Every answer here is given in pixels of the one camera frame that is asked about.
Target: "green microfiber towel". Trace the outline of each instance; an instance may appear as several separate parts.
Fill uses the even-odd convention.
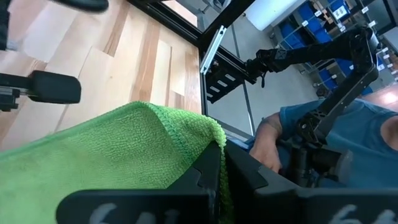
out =
[[[165,189],[211,142],[226,144],[213,119],[134,102],[0,154],[0,223],[55,223],[59,202],[83,189]],[[231,211],[224,155],[223,211]]]

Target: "hand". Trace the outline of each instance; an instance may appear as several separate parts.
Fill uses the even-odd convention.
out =
[[[265,148],[254,145],[249,154],[276,173],[282,168],[275,144],[269,144]]]

